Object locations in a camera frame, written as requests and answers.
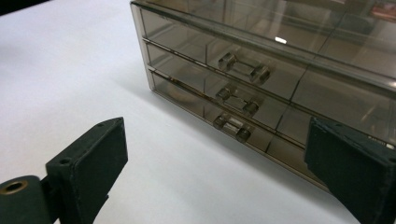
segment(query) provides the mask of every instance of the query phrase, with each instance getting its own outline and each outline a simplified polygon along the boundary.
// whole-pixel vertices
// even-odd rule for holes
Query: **drawer front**
[[[283,115],[277,131],[305,146],[311,118],[310,114],[290,106]]]
[[[146,10],[142,18],[148,41],[286,100],[306,68],[306,64],[243,48]]]
[[[251,147],[263,156],[284,166],[320,188],[324,185],[310,173],[304,164],[304,150],[259,126],[203,99],[188,87],[180,86],[170,77],[151,72],[154,91],[184,108],[214,128],[228,134],[238,142]]]
[[[264,129],[224,111],[198,95],[185,90],[171,79],[152,72],[155,90],[164,98],[203,119],[216,129],[230,135],[237,141],[253,147],[261,154],[267,149],[273,135]]]
[[[206,95],[215,103],[274,130],[287,105],[238,81],[147,44],[149,65]]]

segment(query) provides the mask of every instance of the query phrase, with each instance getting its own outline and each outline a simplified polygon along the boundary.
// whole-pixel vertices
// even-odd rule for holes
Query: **screw hole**
[[[22,187],[22,185],[23,185],[22,182],[12,183],[6,187],[6,191],[16,190],[16,189]]]
[[[70,158],[64,158],[64,159],[61,159],[61,160],[59,161],[59,163],[60,163],[61,165],[66,165],[66,164],[69,163],[70,161],[71,161]]]
[[[27,186],[27,181],[16,181],[8,184],[5,188],[0,189],[0,194],[13,194],[16,193]]]

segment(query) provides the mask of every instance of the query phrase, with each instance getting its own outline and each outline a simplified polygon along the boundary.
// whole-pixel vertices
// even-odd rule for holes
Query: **white table surface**
[[[0,17],[0,182],[124,117],[129,161],[95,223],[358,223],[332,195],[149,89],[127,0]]]

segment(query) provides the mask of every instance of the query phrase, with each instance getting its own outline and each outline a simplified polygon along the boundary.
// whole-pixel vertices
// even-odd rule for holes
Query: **drawer handle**
[[[218,67],[221,71],[228,72],[233,68],[233,65],[236,63],[236,61],[236,56],[228,52],[219,59]]]
[[[254,101],[249,101],[247,104],[242,108],[244,114],[249,117],[253,117],[254,114],[259,110],[259,105]]]
[[[235,92],[236,87],[232,85],[227,85],[219,90],[218,93],[216,93],[216,100],[219,104],[227,104],[228,106],[231,106],[243,112],[245,116],[253,117],[260,109],[260,100],[254,97],[252,97],[250,100],[244,100],[235,95]]]
[[[249,139],[251,136],[251,132],[244,127],[244,125],[238,125],[241,124],[240,121],[238,122],[233,122],[233,119],[228,115],[222,114],[219,115],[214,121],[213,121],[213,127],[215,127],[218,130],[223,130],[225,127],[227,127],[229,132],[232,132],[235,136],[235,139],[240,142],[240,143],[246,143],[246,141]]]
[[[245,74],[249,77],[251,83],[257,83],[262,85],[271,75],[271,69],[269,66],[260,64],[258,66],[251,65],[246,62],[242,62],[237,59],[236,55],[228,52],[218,61],[218,67],[223,72],[228,72],[233,69],[236,63],[241,63],[244,66],[250,67],[252,71],[250,74]]]

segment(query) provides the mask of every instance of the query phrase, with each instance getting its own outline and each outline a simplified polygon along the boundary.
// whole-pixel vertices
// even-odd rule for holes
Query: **background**
[[[0,183],[124,117],[129,162],[95,223],[358,223],[332,195],[149,89],[129,2],[0,17]]]

